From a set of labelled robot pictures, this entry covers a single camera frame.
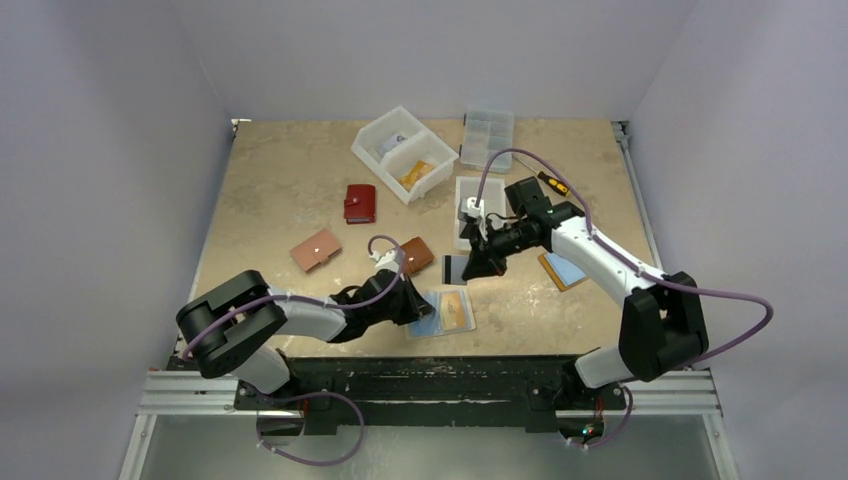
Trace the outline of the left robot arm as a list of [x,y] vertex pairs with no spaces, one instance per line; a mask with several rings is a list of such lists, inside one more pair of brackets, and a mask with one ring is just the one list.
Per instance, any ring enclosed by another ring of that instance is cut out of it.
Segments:
[[184,305],[176,324],[184,356],[203,377],[232,374],[284,409],[297,399],[298,382],[285,355],[268,346],[272,337],[346,343],[378,323],[403,326],[434,310],[410,279],[390,269],[323,298],[274,291],[258,271],[246,270]]

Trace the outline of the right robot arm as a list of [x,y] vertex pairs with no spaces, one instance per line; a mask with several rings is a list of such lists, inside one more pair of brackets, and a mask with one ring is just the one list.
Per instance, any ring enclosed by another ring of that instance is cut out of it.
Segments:
[[616,344],[578,356],[564,369],[561,392],[576,407],[596,399],[601,387],[637,379],[648,382],[705,353],[709,347],[695,282],[667,275],[620,252],[588,215],[569,201],[554,204],[538,182],[526,178],[505,187],[512,215],[497,215],[469,197],[458,208],[471,252],[464,280],[502,276],[509,256],[542,247],[580,269],[621,308]]

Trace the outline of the card in bin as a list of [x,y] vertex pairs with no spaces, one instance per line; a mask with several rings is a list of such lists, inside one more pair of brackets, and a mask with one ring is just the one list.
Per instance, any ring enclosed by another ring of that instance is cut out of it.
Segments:
[[407,140],[407,138],[404,135],[402,135],[400,133],[395,133],[395,134],[391,135],[390,137],[388,137],[387,139],[383,140],[379,145],[377,145],[375,147],[375,152],[376,152],[377,156],[380,159],[382,159],[391,150],[400,146],[406,140]]

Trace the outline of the red card holder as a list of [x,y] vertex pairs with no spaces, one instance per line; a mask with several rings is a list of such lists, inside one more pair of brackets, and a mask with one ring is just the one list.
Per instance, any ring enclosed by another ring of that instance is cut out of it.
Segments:
[[374,223],[376,187],[372,184],[348,185],[343,205],[343,217],[348,225]]

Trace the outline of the silver credit card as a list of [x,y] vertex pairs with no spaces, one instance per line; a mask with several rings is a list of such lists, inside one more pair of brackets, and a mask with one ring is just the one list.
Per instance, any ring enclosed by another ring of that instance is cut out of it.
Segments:
[[462,275],[467,262],[467,255],[444,255],[442,257],[442,283],[465,286],[467,281],[463,279]]

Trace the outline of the pink card holder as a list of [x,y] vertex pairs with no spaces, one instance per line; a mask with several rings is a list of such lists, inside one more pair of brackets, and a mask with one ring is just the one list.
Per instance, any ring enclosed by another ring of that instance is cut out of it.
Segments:
[[290,255],[304,273],[309,273],[329,262],[341,250],[338,238],[329,230],[321,229],[294,246]]

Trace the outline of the white small bin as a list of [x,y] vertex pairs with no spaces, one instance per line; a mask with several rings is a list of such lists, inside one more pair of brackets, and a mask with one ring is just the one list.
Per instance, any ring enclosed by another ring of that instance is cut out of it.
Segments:
[[[455,215],[454,215],[454,246],[462,252],[471,250],[469,240],[462,237],[466,222],[460,218],[462,209],[467,204],[467,199],[475,197],[478,193],[480,184],[479,177],[458,176],[455,185]],[[492,221],[492,226],[499,228],[504,220],[501,217],[507,217],[512,214],[511,209],[507,205],[504,189],[505,181],[501,178],[488,177],[485,180],[482,191],[482,201],[484,213],[488,215]]]

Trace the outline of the clear compartment organizer box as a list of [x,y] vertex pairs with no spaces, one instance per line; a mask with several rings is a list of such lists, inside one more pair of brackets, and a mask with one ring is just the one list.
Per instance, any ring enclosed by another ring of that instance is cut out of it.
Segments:
[[506,111],[469,109],[463,118],[460,165],[482,171],[498,151],[513,146],[514,114]]

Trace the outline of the yellow black screwdriver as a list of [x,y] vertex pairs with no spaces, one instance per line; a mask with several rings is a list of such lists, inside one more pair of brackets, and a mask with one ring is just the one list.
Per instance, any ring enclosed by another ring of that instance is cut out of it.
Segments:
[[532,167],[527,161],[522,160],[521,158],[519,158],[515,154],[513,154],[512,157],[513,157],[514,160],[519,162],[521,165],[523,165],[527,169],[531,170],[535,174],[535,177],[540,182],[542,182],[543,184],[548,186],[553,192],[557,193],[558,195],[560,195],[562,197],[567,197],[568,194],[570,193],[570,189],[563,182],[559,181],[554,176],[551,176],[548,173],[546,173],[546,172],[544,172],[540,169]]

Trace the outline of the tan card holder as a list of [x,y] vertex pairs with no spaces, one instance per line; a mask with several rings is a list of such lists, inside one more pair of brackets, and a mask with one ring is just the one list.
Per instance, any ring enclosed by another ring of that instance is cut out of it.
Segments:
[[565,292],[587,279],[580,268],[556,254],[543,253],[538,260],[560,292]]

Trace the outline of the brown card holder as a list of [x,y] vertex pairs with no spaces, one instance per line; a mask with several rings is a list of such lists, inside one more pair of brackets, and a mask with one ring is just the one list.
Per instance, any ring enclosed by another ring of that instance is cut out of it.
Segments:
[[421,237],[414,237],[401,245],[404,252],[403,272],[413,276],[434,262],[435,256]]

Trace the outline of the yellow item in bin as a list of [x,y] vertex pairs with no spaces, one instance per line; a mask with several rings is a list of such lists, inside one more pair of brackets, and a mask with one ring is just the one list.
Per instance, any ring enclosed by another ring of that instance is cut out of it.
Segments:
[[411,191],[413,187],[424,177],[434,170],[434,166],[425,161],[418,161],[408,173],[401,176],[398,182],[405,190]]

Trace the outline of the white divided bin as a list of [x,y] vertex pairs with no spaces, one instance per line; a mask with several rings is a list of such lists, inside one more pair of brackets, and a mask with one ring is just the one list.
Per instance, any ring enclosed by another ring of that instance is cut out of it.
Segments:
[[[375,147],[395,133],[407,140],[380,159]],[[402,106],[397,106],[359,129],[351,145],[352,153],[374,173],[398,199],[409,204],[448,180],[458,153]],[[418,162],[425,161],[434,170],[407,191],[398,179]]]

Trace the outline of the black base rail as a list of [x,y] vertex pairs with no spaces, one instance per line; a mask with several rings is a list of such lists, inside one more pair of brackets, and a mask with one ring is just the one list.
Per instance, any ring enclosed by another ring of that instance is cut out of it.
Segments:
[[572,355],[316,357],[292,359],[295,381],[260,397],[236,381],[227,410],[255,413],[260,430],[280,434],[273,416],[305,417],[308,435],[355,427],[522,428],[528,433],[599,436],[605,411],[623,410],[620,387],[566,391]]

